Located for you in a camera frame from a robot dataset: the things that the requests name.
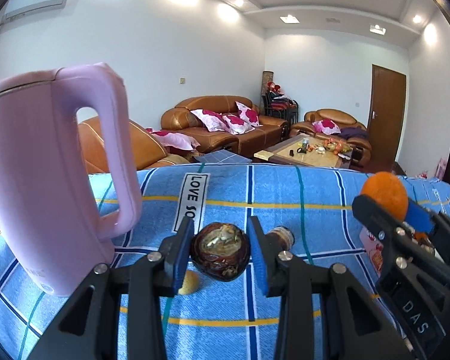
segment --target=pillow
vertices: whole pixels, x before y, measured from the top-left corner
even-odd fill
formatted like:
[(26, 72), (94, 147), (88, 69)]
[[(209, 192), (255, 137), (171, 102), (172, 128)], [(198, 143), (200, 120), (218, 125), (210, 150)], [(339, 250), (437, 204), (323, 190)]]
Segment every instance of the pillow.
[(238, 116), (243, 121), (247, 122), (253, 127), (260, 127), (260, 123), (258, 123), (258, 114), (251, 108), (248, 108), (245, 104), (235, 102), (238, 107)]
[(250, 124), (245, 120), (240, 119), (235, 115), (222, 115), (223, 120), (228, 125), (228, 130), (230, 134), (245, 134), (246, 132), (255, 130)]
[(228, 130), (227, 124), (222, 119), (222, 115), (217, 114), (217, 112), (209, 111), (206, 109), (196, 109), (192, 112), (193, 115), (198, 117), (200, 121), (205, 125), (209, 132), (213, 131), (226, 131)]
[(312, 123), (315, 132), (322, 132), (326, 135), (340, 134), (340, 128), (333, 120), (323, 119)]
[(152, 128), (147, 128), (146, 130), (164, 147), (171, 146), (180, 150), (192, 151), (197, 146), (200, 146), (195, 138), (179, 132), (154, 131)]

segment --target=wooden coffee table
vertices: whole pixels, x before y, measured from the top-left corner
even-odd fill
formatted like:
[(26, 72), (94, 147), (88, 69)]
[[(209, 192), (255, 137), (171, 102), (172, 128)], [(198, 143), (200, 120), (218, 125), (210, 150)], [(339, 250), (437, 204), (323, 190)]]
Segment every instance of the wooden coffee table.
[[(259, 151), (253, 155), (255, 160), (261, 162), (269, 162), (273, 164), (299, 165), (306, 167), (333, 167), (345, 168), (350, 167), (350, 161), (334, 155), (331, 151), (325, 154), (319, 154), (315, 150), (308, 151), (306, 154), (297, 153), (296, 150), (301, 147), (303, 138), (308, 138), (312, 145), (323, 145), (324, 139), (311, 137), (305, 134), (299, 134), (296, 137), (289, 138), (265, 150)], [(348, 157), (352, 157), (353, 150), (344, 153)]]

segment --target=leather couch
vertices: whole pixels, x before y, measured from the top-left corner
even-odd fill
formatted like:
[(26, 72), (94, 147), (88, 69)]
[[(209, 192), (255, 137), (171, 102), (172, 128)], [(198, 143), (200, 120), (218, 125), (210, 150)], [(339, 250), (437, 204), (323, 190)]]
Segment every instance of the leather couch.
[[(169, 154), (162, 144), (142, 126), (130, 120), (128, 127), (137, 170), (188, 164), (185, 158)], [(109, 173), (98, 117), (84, 120), (78, 125), (78, 132), (87, 172), (89, 174)]]
[[(190, 112), (196, 109), (206, 109), (219, 114), (238, 115), (239, 110), (235, 101), (257, 111), (259, 123), (262, 126), (255, 127), (255, 130), (241, 135), (232, 135), (225, 131), (209, 132), (202, 122)], [(281, 142), (287, 121), (260, 115), (258, 107), (246, 97), (201, 96), (183, 100), (174, 108), (166, 111), (162, 115), (161, 124), (164, 130), (180, 131), (195, 138), (200, 143), (197, 150), (202, 153), (227, 149), (244, 157), (252, 157), (254, 153)]]
[[(331, 119), (333, 120), (340, 128), (345, 127), (360, 127), (362, 130), (367, 130), (367, 128), (357, 121), (353, 116), (347, 114), (346, 112), (340, 111), (338, 109), (331, 108), (323, 108), (317, 111), (309, 111), (305, 114), (304, 121), (296, 123), (292, 126), (290, 135), (297, 135), (300, 131), (304, 131), (307, 133), (315, 134), (321, 138), (330, 137), (329, 135), (325, 135), (323, 133), (315, 133), (315, 129), (313, 128), (312, 123), (322, 120), (322, 119)], [(356, 163), (358, 166), (363, 167), (370, 161), (372, 146), (367, 139), (363, 138), (350, 138), (347, 139), (347, 143), (354, 146), (356, 150), (359, 152), (359, 159)]]

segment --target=kettle handle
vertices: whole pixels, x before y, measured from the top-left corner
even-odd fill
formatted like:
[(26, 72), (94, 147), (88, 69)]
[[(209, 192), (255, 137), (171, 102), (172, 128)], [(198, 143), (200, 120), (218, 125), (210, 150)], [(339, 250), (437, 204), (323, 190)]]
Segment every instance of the kettle handle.
[(126, 233), (140, 218), (142, 194), (134, 167), (123, 80), (107, 64), (99, 63), (61, 69), (54, 88), (55, 98), (61, 99), (61, 106), (73, 115), (82, 107), (98, 113), (120, 208), (100, 217), (97, 237), (104, 240)]

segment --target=brown door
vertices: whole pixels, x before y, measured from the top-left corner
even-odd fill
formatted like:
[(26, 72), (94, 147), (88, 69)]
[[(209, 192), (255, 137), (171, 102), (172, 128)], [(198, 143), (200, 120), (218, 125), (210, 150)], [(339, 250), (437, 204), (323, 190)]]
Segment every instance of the brown door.
[(393, 164), (402, 134), (407, 93), (407, 77), (372, 65), (372, 97), (368, 136), (372, 160)]

